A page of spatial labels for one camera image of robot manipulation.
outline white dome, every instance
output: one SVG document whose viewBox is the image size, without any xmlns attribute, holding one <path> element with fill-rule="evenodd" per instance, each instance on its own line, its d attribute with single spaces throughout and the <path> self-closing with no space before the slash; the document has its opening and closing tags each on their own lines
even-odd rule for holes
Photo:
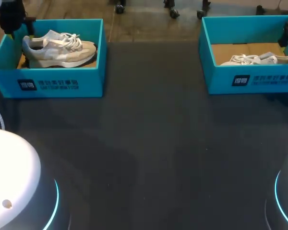
<svg viewBox="0 0 288 230">
<path fill-rule="evenodd" d="M 35 149 L 20 136 L 0 130 L 0 228 L 29 203 L 37 188 L 40 170 Z"/>
</svg>

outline table surface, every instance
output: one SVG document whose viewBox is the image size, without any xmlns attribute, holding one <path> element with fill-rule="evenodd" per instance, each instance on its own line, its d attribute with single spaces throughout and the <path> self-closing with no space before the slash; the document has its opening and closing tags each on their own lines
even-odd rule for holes
<svg viewBox="0 0 288 230">
<path fill-rule="evenodd" d="M 102 99 L 4 100 L 69 198 L 72 230 L 265 228 L 288 94 L 208 95 L 196 43 L 108 46 Z"/>
</svg>

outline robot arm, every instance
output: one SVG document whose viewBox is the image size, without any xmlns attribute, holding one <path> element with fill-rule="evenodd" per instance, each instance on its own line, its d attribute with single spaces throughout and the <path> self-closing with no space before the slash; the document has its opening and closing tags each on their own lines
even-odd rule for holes
<svg viewBox="0 0 288 230">
<path fill-rule="evenodd" d="M 33 22 L 36 18 L 27 17 L 22 0 L 0 0 L 0 27 L 14 38 L 14 31 L 25 24 L 30 36 L 34 35 Z"/>
</svg>

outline white sneaker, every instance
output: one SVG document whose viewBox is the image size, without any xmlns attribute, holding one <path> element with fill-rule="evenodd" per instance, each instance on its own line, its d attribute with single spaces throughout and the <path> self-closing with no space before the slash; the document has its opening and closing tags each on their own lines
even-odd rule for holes
<svg viewBox="0 0 288 230">
<path fill-rule="evenodd" d="M 261 59 L 260 64 L 262 65 L 288 64 L 288 56 L 277 56 L 271 52 L 262 54 L 259 58 Z"/>
<path fill-rule="evenodd" d="M 234 55 L 230 61 L 221 64 L 221 66 L 240 66 L 240 65 L 254 65 L 260 64 L 261 60 L 257 55 L 241 56 Z"/>
<path fill-rule="evenodd" d="M 45 36 L 32 40 L 25 36 L 23 51 L 30 68 L 72 68 L 89 61 L 95 55 L 96 47 L 93 42 L 81 41 L 76 34 L 59 34 L 50 30 Z"/>
</svg>

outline shoelace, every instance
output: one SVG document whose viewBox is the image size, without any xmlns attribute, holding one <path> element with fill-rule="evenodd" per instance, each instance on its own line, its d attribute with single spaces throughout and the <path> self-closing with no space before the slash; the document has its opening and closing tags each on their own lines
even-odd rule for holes
<svg viewBox="0 0 288 230">
<path fill-rule="evenodd" d="M 257 55 L 248 55 L 242 54 L 241 56 L 234 55 L 231 57 L 230 61 L 238 62 L 241 65 L 249 65 L 256 62 L 255 58 L 259 58 Z"/>
<path fill-rule="evenodd" d="M 79 35 L 76 34 L 69 34 L 69 33 L 61 33 L 60 38 L 63 42 L 66 42 L 63 45 L 60 45 L 60 47 L 68 47 L 72 50 L 79 49 L 82 47 L 82 42 L 80 38 L 78 38 Z"/>
</svg>

